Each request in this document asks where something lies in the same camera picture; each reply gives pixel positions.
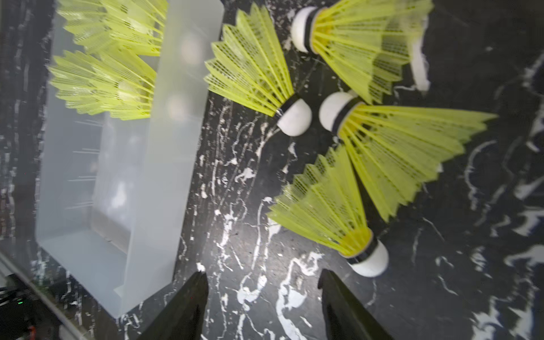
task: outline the black tape ring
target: black tape ring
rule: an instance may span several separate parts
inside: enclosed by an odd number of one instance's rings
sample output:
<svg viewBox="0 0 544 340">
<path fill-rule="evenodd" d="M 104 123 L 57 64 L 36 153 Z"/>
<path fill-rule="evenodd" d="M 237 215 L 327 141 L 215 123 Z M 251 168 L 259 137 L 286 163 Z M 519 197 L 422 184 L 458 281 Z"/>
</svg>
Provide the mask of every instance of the black tape ring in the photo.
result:
<svg viewBox="0 0 544 340">
<path fill-rule="evenodd" d="M 340 112 L 338 112 L 338 115 L 335 118 L 335 122 L 332 124 L 332 134 L 338 135 L 338 129 L 340 128 L 340 124 L 344 120 L 344 118 L 348 115 L 348 113 L 353 109 L 357 104 L 361 103 L 363 99 L 360 97 L 353 98 L 350 100 Z"/>
<path fill-rule="evenodd" d="M 312 43 L 310 42 L 310 39 L 312 38 L 313 22 L 320 10 L 321 8 L 318 7 L 308 14 L 308 18 L 306 18 L 306 27 L 304 28 L 304 47 L 308 50 L 308 53 L 312 54 L 315 54 L 312 49 Z"/>
<path fill-rule="evenodd" d="M 283 103 L 282 106 L 280 106 L 279 109 L 276 110 L 276 116 L 281 117 L 299 99 L 300 99 L 300 96 L 297 93 L 289 97 L 285 101 L 285 103 Z"/>
<path fill-rule="evenodd" d="M 363 250 L 360 254 L 357 254 L 357 256 L 347 258 L 349 264 L 356 264 L 366 261 L 376 250 L 378 247 L 378 239 L 372 235 L 372 239 L 370 240 L 370 243 L 368 244 L 367 248 Z"/>
</svg>

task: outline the plastic mesh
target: plastic mesh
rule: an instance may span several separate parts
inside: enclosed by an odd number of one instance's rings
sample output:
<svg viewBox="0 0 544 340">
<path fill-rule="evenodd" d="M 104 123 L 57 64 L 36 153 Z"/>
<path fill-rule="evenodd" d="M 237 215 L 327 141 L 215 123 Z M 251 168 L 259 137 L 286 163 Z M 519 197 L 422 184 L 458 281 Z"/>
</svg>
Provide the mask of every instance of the plastic mesh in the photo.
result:
<svg viewBox="0 0 544 340">
<path fill-rule="evenodd" d="M 113 44 L 141 55 L 160 55 L 166 0 L 60 0 L 57 12 L 74 42 L 90 54 Z"/>
<path fill-rule="evenodd" d="M 275 201 L 268 213 L 271 219 L 345 256 L 361 252 L 372 237 L 343 146 L 306 165 Z"/>
<path fill-rule="evenodd" d="M 209 90 L 273 116 L 294 90 L 268 11 L 255 3 L 249 14 L 239 10 L 236 26 L 223 25 L 222 38 L 206 62 Z"/>
<path fill-rule="evenodd" d="M 431 9 L 430 0 L 342 0 L 319 13 L 312 46 L 365 101 L 381 103 Z"/>
<path fill-rule="evenodd" d="M 339 130 L 353 165 L 384 220 L 438 177 L 439 165 L 496 115 L 434 108 L 359 104 Z"/>
<path fill-rule="evenodd" d="M 54 57 L 51 84 L 57 97 L 81 114 L 109 111 L 123 120 L 150 116 L 155 71 L 128 50 L 110 48 L 100 60 L 81 52 Z"/>
</svg>

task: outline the shuttlecock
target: shuttlecock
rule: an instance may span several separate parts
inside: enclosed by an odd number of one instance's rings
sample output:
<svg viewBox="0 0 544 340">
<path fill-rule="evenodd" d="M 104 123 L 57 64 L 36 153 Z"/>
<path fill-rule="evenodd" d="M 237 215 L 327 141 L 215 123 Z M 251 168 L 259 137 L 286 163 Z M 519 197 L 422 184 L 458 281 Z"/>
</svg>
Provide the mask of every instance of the shuttlecock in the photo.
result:
<svg viewBox="0 0 544 340">
<path fill-rule="evenodd" d="M 347 149 L 339 146 L 306 165 L 275 198 L 268 217 L 295 233 L 333 248 L 363 276 L 384 272 L 388 253 L 368 228 Z"/>
<path fill-rule="evenodd" d="M 463 143 L 487 129 L 496 115 L 474 111 L 369 106 L 336 92 L 319 109 L 324 128 L 345 143 L 349 157 L 381 217 L 415 198 L 438 178 L 441 163 L 465 152 Z"/>
<path fill-rule="evenodd" d="M 421 42 L 431 0 L 342 0 L 305 7 L 291 26 L 295 47 L 320 55 L 366 102 L 381 103 Z"/>
<path fill-rule="evenodd" d="M 206 62 L 209 90 L 255 111 L 279 116 L 278 127 L 301 135 L 312 121 L 308 104 L 293 90 L 287 63 L 266 7 L 241 10 L 236 26 L 223 25 L 223 41 L 212 44 Z"/>
<path fill-rule="evenodd" d="M 166 0 L 59 0 L 57 12 L 74 43 L 90 54 L 113 44 L 140 55 L 160 55 Z"/>
<path fill-rule="evenodd" d="M 149 118 L 156 72 L 128 50 L 109 48 L 100 59 L 82 52 L 54 57 L 51 85 L 57 98 L 81 114 L 110 112 L 114 118 Z"/>
</svg>

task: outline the black marble surface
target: black marble surface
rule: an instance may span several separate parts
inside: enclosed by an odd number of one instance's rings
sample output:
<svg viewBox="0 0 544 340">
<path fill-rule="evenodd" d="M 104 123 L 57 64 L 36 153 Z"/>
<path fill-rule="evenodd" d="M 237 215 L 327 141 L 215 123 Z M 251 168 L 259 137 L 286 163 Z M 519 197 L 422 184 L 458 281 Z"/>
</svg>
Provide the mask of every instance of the black marble surface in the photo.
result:
<svg viewBox="0 0 544 340">
<path fill-rule="evenodd" d="M 344 87 L 322 60 L 293 49 L 288 30 L 298 9 L 331 3 L 266 1 L 295 88 L 314 114 Z M 249 4 L 226 1 L 224 21 Z M 89 335 L 137 338 L 204 267 L 211 291 L 202 339 L 324 339 L 322 268 L 334 270 L 396 339 L 544 337 L 541 1 L 435 1 L 423 47 L 431 89 L 424 98 L 413 91 L 407 67 L 386 102 L 500 118 L 389 225 L 367 205 L 391 257 L 375 279 L 265 216 L 281 185 L 336 142 L 317 117 L 303 136 L 289 138 L 271 118 L 210 94 L 174 281 L 119 319 L 34 240 L 52 14 L 52 0 L 3 4 L 0 251 Z"/>
</svg>

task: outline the translucent plastic container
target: translucent plastic container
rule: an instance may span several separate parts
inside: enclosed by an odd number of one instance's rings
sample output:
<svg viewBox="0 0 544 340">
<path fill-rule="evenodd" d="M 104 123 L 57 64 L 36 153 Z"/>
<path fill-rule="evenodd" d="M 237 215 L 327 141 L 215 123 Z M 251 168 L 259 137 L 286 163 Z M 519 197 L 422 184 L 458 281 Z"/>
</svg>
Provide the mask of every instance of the translucent plastic container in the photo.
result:
<svg viewBox="0 0 544 340">
<path fill-rule="evenodd" d="M 151 118 L 79 115 L 48 85 L 36 238 L 115 318 L 172 281 L 220 0 L 170 0 Z M 54 19 L 52 54 L 81 50 Z"/>
</svg>

